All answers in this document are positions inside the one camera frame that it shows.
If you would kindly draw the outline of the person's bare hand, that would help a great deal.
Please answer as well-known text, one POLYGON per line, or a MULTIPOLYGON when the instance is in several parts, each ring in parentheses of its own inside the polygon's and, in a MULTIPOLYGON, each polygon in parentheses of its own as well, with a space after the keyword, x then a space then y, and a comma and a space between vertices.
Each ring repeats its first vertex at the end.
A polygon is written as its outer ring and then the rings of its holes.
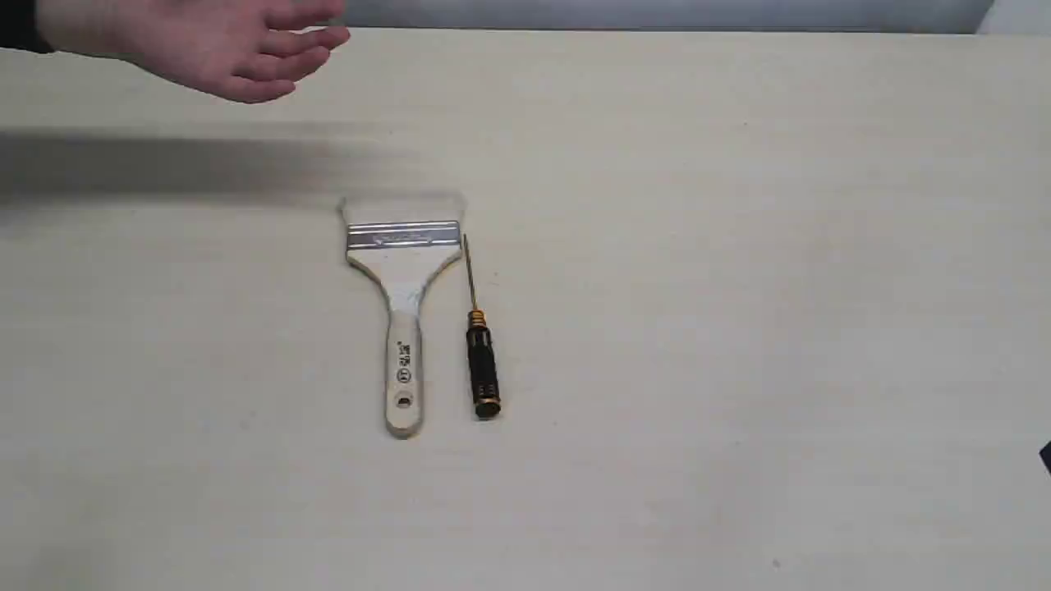
POLYGON ((51 48, 243 104, 289 96, 351 38, 339 1, 39 1, 51 48))

